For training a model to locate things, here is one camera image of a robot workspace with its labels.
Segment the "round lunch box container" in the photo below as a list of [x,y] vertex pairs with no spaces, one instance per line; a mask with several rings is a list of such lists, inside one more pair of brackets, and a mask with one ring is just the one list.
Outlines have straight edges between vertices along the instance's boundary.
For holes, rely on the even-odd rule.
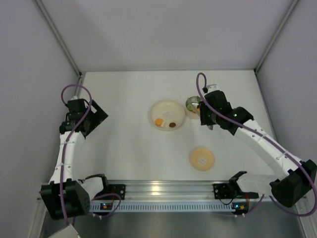
[[200,119],[199,102],[201,98],[199,96],[192,96],[187,98],[185,103],[185,113],[190,119]]

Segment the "green round food piece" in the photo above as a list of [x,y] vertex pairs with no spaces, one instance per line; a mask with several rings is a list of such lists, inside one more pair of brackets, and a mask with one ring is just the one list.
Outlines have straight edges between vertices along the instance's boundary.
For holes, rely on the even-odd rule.
[[191,104],[188,104],[188,105],[186,106],[186,108],[187,108],[189,111],[191,111],[191,110],[192,110]]

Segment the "beige round lid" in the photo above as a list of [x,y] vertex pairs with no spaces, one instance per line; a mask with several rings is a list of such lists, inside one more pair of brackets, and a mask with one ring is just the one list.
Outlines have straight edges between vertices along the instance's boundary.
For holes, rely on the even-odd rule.
[[198,171],[208,171],[215,164],[215,157],[212,151],[205,147],[195,148],[189,156],[190,164]]

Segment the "orange round food piece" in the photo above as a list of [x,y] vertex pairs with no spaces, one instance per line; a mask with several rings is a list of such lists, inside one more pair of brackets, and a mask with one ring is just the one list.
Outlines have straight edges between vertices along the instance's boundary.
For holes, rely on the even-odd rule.
[[163,123],[163,119],[156,119],[156,120],[155,120],[155,124],[156,124],[157,126],[161,126],[162,123]]

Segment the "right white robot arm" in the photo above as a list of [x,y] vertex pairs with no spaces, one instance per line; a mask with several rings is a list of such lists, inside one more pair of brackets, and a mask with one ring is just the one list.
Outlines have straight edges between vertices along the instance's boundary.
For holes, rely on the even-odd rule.
[[270,137],[253,115],[243,107],[233,108],[221,90],[205,93],[199,102],[201,125],[218,125],[248,145],[272,170],[272,175],[239,171],[229,180],[234,192],[258,193],[269,196],[282,208],[291,208],[313,186],[317,165],[312,160],[301,160]]

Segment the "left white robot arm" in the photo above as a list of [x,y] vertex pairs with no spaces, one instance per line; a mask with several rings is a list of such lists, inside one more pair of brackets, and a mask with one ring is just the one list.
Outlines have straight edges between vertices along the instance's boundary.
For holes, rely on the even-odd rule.
[[66,106],[68,113],[59,127],[60,150],[55,170],[49,183],[42,185],[40,190],[53,220],[86,215],[93,198],[109,192],[104,174],[83,178],[78,167],[86,137],[108,115],[95,101],[72,99]]

